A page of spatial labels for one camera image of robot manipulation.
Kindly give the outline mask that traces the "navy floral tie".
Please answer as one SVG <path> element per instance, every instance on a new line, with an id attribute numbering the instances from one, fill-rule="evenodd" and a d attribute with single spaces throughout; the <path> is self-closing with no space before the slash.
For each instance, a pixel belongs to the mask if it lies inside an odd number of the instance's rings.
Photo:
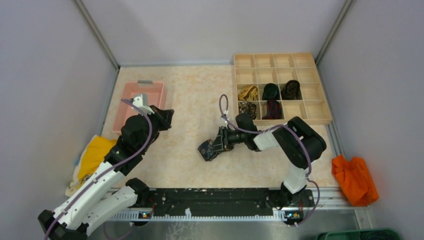
<path id="1" fill-rule="evenodd" d="M 211 162 L 222 153 L 221 151 L 213 151 L 213 143 L 213 140 L 207 139 L 197 148 L 197 151 L 206 162 Z"/>

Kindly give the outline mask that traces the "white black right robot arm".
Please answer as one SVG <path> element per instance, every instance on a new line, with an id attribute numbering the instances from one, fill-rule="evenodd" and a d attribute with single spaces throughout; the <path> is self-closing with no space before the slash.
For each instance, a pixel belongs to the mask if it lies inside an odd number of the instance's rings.
<path id="1" fill-rule="evenodd" d="M 306 188 L 313 161 L 319 159 L 327 149 L 325 140 L 298 116 L 285 125 L 262 131 L 257 129 L 247 113 L 239 114 L 235 120 L 237 126 L 234 129 L 219 127 L 214 140 L 208 139 L 197 148 L 202 158 L 210 162 L 218 155 L 233 150 L 237 144 L 245 144 L 254 152 L 280 147 L 290 165 L 276 199 L 282 206 L 295 206 Z"/>

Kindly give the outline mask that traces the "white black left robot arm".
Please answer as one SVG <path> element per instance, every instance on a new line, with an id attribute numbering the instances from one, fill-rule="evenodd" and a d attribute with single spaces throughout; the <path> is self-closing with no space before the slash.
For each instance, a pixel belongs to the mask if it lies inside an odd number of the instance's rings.
<path id="1" fill-rule="evenodd" d="M 111 196 L 103 196 L 123 180 L 143 159 L 161 131 L 172 127 L 173 109 L 154 105 L 129 117 L 116 144 L 105 155 L 95 173 L 68 200 L 54 210 L 43 210 L 38 221 L 46 240 L 86 240 L 98 227 L 120 211 L 144 207 L 149 203 L 149 188 L 138 178 Z"/>

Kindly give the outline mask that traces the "pink plastic basket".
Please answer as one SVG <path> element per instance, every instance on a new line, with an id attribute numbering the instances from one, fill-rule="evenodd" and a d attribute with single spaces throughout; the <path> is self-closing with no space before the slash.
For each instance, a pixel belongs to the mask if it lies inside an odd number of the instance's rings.
<path id="1" fill-rule="evenodd" d="M 138 80 L 126 83 L 121 94 L 121 99 L 129 100 L 133 105 L 142 109 L 144 106 L 154 105 L 163 110 L 166 102 L 166 88 L 162 81 Z M 112 132 L 121 133 L 121 128 L 126 120 L 139 112 L 132 106 L 120 102 L 115 115 Z"/>

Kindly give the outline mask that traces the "black brown floral rolled tie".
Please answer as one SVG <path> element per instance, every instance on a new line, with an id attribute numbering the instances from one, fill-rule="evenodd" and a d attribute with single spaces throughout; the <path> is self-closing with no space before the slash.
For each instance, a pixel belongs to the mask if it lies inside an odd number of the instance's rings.
<path id="1" fill-rule="evenodd" d="M 254 102 L 250 101 L 242 101 L 238 103 L 238 112 L 240 114 L 246 113 L 248 114 L 253 120 L 257 119 L 257 105 Z"/>

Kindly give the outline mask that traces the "yellow patterned rolled tie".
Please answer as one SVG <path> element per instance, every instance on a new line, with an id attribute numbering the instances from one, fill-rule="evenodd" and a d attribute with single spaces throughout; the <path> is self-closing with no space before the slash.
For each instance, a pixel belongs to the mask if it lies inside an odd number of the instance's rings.
<path id="1" fill-rule="evenodd" d="M 259 100 L 259 90 L 256 85 L 246 85 L 244 86 L 240 93 L 237 94 L 237 99 L 239 101 L 258 101 Z"/>

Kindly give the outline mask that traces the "red navy rolled tie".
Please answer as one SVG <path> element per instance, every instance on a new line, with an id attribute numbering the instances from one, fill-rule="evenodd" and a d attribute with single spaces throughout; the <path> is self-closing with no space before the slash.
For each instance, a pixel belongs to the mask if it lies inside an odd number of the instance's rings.
<path id="1" fill-rule="evenodd" d="M 263 120 L 278 120 L 283 118 L 283 110 L 281 104 L 277 100 L 268 100 L 266 102 L 266 114 Z"/>

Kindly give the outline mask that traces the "dark green rolled tie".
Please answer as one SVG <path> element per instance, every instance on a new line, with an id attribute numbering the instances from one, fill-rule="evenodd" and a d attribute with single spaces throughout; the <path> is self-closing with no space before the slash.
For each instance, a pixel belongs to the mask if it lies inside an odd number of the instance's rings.
<path id="1" fill-rule="evenodd" d="M 279 87 L 274 83 L 268 83 L 263 88 L 263 101 L 277 101 L 280 99 Z"/>

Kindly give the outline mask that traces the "yellow cloth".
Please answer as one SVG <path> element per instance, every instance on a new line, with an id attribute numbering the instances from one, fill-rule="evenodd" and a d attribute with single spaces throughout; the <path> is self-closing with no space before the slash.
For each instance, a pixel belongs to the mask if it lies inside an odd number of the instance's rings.
<path id="1" fill-rule="evenodd" d="M 77 179 L 82 181 L 91 176 L 103 162 L 105 155 L 117 143 L 116 139 L 107 139 L 95 135 L 86 146 L 80 158 L 80 168 L 77 173 Z"/>

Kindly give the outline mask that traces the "wooden compartment organizer box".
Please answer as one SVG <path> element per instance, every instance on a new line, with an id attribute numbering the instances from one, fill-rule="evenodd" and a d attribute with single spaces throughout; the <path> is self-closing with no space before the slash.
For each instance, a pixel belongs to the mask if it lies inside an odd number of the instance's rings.
<path id="1" fill-rule="evenodd" d="M 282 100 L 281 90 L 290 80 L 300 83 L 301 100 Z M 233 56 L 234 108 L 239 114 L 239 102 L 254 102 L 257 105 L 258 126 L 285 123 L 300 117 L 310 125 L 328 125 L 332 115 L 323 88 L 315 59 L 310 52 L 236 53 Z M 277 100 L 282 108 L 282 119 L 262 119 L 266 114 L 267 100 L 262 100 L 266 84 L 276 84 L 280 91 Z M 259 100 L 239 101 L 238 93 L 244 86 L 258 88 Z"/>

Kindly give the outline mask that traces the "dark brown rolled tie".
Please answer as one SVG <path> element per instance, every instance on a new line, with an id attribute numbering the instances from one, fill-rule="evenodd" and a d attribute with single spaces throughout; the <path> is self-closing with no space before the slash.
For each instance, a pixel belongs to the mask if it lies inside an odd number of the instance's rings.
<path id="1" fill-rule="evenodd" d="M 301 100 L 300 83 L 297 80 L 289 80 L 280 91 L 282 100 Z"/>

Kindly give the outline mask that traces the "orange cloth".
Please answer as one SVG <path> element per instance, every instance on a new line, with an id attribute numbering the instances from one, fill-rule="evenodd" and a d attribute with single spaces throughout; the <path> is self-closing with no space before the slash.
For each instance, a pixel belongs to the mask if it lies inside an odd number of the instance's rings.
<path id="1" fill-rule="evenodd" d="M 331 173 L 352 206 L 365 207 L 380 198 L 364 159 L 354 156 L 346 160 L 339 155 L 331 164 Z"/>

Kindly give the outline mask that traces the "green bin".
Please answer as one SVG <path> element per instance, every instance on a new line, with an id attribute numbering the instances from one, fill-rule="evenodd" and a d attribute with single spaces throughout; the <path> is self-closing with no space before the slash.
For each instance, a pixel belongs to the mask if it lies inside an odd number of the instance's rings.
<path id="1" fill-rule="evenodd" d="M 391 228 L 357 229 L 320 233 L 316 240 L 402 240 Z"/>

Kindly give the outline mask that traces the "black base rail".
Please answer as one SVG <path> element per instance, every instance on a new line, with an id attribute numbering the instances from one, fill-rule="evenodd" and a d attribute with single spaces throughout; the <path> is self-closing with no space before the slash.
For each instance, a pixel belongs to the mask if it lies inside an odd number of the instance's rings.
<path id="1" fill-rule="evenodd" d="M 150 208 L 155 217 L 271 216 L 285 207 L 313 207 L 313 192 L 293 196 L 280 188 L 156 188 L 142 193 L 135 208 Z"/>

